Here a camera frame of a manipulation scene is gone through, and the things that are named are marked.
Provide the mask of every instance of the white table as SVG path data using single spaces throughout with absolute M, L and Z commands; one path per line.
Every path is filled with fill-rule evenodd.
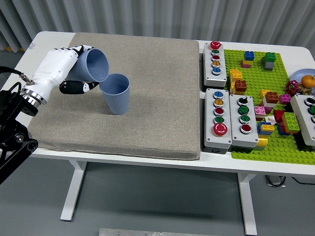
M 20 62 L 17 64 L 16 69 L 24 72 L 29 77 L 32 76 L 37 66 L 49 50 L 53 48 L 67 47 L 70 44 L 74 35 L 75 33 L 64 32 L 39 33 L 33 40 L 32 44 L 29 46 L 29 48 L 26 50 Z M 204 43 L 205 41 L 199 41 L 200 53 L 202 53 L 203 51 Z M 229 42 L 222 42 L 222 44 L 224 45 L 225 49 L 280 53 L 289 77 L 296 70 L 303 68 L 315 68 L 315 61 L 310 51 L 306 48 Z M 5 83 L 3 89 L 9 89 L 17 81 L 21 80 L 18 78 L 17 75 L 12 74 Z M 200 98 L 204 98 L 203 92 L 200 92 Z M 27 127 L 30 123 L 31 117 L 21 113 L 17 117 L 17 120 Z M 315 176 L 315 166 L 265 161 L 238 160 L 233 159 L 229 152 L 225 155 L 201 152 L 200 160 L 196 161 L 162 160 L 132 156 L 92 154 L 83 152 L 62 152 L 46 150 L 43 148 L 38 148 L 31 156 L 69 160 L 70 163 L 73 165 L 74 173 L 61 215 L 61 220 L 64 221 L 70 221 L 72 219 L 87 162 L 103 162 L 113 164 L 237 173 L 242 200 L 245 232 L 247 235 L 257 235 L 249 185 L 249 181 L 255 175 L 289 175 L 296 177 Z

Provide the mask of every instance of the blue plastic cup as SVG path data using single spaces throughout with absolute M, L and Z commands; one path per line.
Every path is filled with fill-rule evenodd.
M 122 115 L 128 111 L 130 80 L 125 75 L 110 74 L 99 87 L 112 113 Z
M 91 48 L 79 56 L 66 80 L 102 82 L 107 78 L 108 73 L 109 63 L 104 52 Z

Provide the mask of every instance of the brown lego brick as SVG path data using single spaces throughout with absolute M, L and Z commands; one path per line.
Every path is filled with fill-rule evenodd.
M 245 92 L 247 89 L 247 84 L 245 80 L 237 80 L 235 81 L 234 89 L 237 92 Z
M 277 102 L 279 102 L 279 96 L 278 96 L 277 92 L 267 92 L 265 97 L 266 97 L 266 101 L 268 103 L 277 103 Z

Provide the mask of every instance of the gray felt mat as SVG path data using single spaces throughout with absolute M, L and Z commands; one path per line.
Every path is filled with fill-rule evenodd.
M 39 146 L 162 159 L 200 155 L 199 46 L 181 39 L 77 33 L 70 46 L 101 49 L 110 73 L 130 79 L 130 107 L 113 115 L 96 87 L 82 95 L 52 91 L 29 125 Z

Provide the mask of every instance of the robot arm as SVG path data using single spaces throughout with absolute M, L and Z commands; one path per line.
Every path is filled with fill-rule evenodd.
M 49 101 L 51 90 L 60 86 L 79 56 L 91 48 L 81 45 L 49 51 L 33 75 L 33 84 L 22 89 L 23 97 L 37 108 L 45 105 Z
M 53 49 L 38 66 L 32 80 L 20 71 L 0 67 L 0 73 L 10 72 L 26 82 L 22 88 L 17 82 L 8 91 L 0 91 L 0 184 L 3 183 L 38 147 L 25 126 L 16 120 L 20 112 L 36 116 L 38 107 L 45 105 L 52 89 L 60 88 L 62 93 L 81 94 L 96 87 L 98 83 L 64 81 L 78 57 L 91 46 Z

